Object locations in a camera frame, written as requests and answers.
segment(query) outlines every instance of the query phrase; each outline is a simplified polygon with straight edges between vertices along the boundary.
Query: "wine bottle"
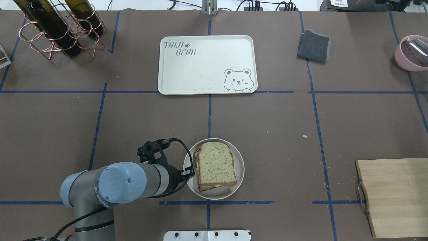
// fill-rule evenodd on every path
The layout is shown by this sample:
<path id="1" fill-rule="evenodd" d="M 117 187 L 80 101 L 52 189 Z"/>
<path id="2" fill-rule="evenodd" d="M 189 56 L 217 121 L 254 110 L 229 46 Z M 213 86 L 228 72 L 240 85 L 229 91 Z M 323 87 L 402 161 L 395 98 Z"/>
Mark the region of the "wine bottle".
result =
<path id="1" fill-rule="evenodd" d="M 67 24 L 56 13 L 48 0 L 27 0 L 28 12 L 42 27 L 49 38 L 54 39 L 55 44 L 62 51 L 72 57 L 80 52 L 74 34 L 68 30 Z"/>
<path id="2" fill-rule="evenodd" d="M 27 0 L 13 0 L 16 5 L 18 5 L 18 7 L 21 9 L 21 11 L 24 12 L 25 16 L 27 17 L 28 20 L 35 22 L 36 20 L 31 16 L 31 14 L 28 12 L 28 8 L 27 8 Z M 37 28 L 37 30 L 39 32 L 43 32 L 42 28 L 40 27 L 40 25 L 38 23 L 34 23 L 34 26 Z"/>
<path id="3" fill-rule="evenodd" d="M 94 10 L 91 7 L 91 4 L 88 0 L 65 0 L 71 12 L 75 15 L 76 18 L 82 19 L 85 21 L 80 21 L 80 25 L 83 30 L 89 31 L 91 26 L 93 31 L 95 31 L 98 36 L 103 34 L 104 29 L 101 26 L 101 22 L 98 20 L 98 17 L 94 14 Z M 89 36 L 92 38 L 97 38 L 96 34 L 91 32 Z"/>

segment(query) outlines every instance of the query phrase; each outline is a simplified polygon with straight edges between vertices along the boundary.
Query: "wooden cutting board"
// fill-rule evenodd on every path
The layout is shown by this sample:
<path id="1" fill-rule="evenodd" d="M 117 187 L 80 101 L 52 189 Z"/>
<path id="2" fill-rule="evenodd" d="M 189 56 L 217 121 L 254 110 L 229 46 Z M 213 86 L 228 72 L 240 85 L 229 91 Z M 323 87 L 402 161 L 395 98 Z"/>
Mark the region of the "wooden cutting board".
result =
<path id="1" fill-rule="evenodd" d="M 428 236 L 428 158 L 359 160 L 375 238 Z"/>

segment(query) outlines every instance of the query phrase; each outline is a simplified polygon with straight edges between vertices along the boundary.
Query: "white floor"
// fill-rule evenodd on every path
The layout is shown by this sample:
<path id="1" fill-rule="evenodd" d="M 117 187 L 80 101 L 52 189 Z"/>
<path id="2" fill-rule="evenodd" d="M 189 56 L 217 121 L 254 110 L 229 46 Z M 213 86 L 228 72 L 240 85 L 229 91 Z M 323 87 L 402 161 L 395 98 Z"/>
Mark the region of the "white floor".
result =
<path id="1" fill-rule="evenodd" d="M 96 10 L 107 10 L 107 6 L 110 0 L 89 0 Z M 201 0 L 181 0 L 183 2 L 192 3 L 201 6 Z M 217 0 L 218 8 L 229 8 L 236 10 L 241 0 Z M 264 0 L 265 2 L 279 3 L 280 0 Z M 319 11 L 322 0 L 293 0 L 293 3 L 300 11 Z M 166 10 L 172 5 L 170 0 L 113 0 L 109 10 L 122 10 L 126 8 L 139 9 L 139 10 Z M 243 10 L 243 6 L 248 6 L 248 3 L 242 4 L 240 10 Z M 260 5 L 264 11 L 274 11 L 277 4 L 262 3 Z M 13 0 L 1 0 L 0 8 L 3 10 L 19 10 Z M 188 9 L 199 9 L 194 6 L 189 6 L 184 3 L 177 3 L 174 10 L 188 10 Z M 407 7 L 406 12 L 424 12 L 422 6 L 411 4 Z"/>

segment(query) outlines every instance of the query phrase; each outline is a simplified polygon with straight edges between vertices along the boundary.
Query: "cartoon bear face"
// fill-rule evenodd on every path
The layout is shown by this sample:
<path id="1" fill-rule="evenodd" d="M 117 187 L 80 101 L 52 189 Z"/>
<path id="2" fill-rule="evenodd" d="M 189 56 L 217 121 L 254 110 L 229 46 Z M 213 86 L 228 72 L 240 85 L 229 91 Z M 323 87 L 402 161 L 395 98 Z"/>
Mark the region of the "cartoon bear face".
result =
<path id="1" fill-rule="evenodd" d="M 250 92 L 254 87 L 254 82 L 251 80 L 251 70 L 243 69 L 242 71 L 233 71 L 226 69 L 224 72 L 226 80 L 224 87 L 228 92 Z"/>

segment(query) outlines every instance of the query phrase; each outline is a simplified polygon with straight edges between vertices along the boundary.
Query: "brown table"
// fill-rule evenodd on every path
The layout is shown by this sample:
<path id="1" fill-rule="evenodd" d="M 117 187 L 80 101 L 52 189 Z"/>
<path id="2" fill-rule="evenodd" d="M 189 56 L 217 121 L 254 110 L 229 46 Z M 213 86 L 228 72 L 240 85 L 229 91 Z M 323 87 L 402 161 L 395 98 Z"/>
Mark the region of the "brown table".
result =
<path id="1" fill-rule="evenodd" d="M 171 137 L 188 146 L 207 137 L 233 143 L 245 161 L 242 186 L 223 202 L 185 187 L 121 205 L 118 241 L 202 229 L 251 230 L 253 240 L 372 240 L 355 192 L 355 161 L 428 156 L 428 74 L 409 74 L 393 59 L 397 41 L 428 36 L 425 13 L 100 15 L 109 49 L 94 59 L 57 54 L 47 61 L 17 39 L 23 15 L 0 11 L 0 43 L 12 57 L 0 69 L 0 240 L 55 234 L 73 219 L 59 198 L 68 175 L 138 162 L 138 147 Z M 296 56 L 303 29 L 331 38 L 326 64 Z M 253 38 L 257 92 L 159 94 L 161 39 L 208 34 Z M 166 154 L 182 165 L 181 147 Z"/>

